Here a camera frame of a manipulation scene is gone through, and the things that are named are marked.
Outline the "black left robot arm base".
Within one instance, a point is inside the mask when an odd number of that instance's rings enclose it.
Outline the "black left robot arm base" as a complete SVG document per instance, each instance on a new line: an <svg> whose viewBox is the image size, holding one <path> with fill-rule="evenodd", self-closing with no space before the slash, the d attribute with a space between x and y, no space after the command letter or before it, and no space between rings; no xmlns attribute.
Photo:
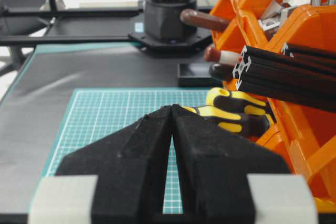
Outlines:
<svg viewBox="0 0 336 224"><path fill-rule="evenodd" d="M142 20L134 23L129 38L154 50L192 50L211 40L205 28L180 20L182 11L197 9L197 0L144 0Z"/></svg>

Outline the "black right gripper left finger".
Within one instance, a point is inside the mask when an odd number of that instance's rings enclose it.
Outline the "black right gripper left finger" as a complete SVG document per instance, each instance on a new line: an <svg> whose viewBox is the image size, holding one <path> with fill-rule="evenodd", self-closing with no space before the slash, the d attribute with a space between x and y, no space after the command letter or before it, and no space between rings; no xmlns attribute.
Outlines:
<svg viewBox="0 0 336 224"><path fill-rule="evenodd" d="M172 107L66 155L43 178L29 223L139 223L163 203Z"/></svg>

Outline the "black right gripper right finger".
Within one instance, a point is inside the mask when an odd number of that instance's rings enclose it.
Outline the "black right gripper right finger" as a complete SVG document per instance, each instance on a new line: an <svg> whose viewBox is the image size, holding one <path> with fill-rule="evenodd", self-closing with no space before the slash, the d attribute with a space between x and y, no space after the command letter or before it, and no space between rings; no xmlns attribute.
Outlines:
<svg viewBox="0 0 336 224"><path fill-rule="evenodd" d="M312 194L284 159L179 105L174 140L207 223L318 223Z"/></svg>

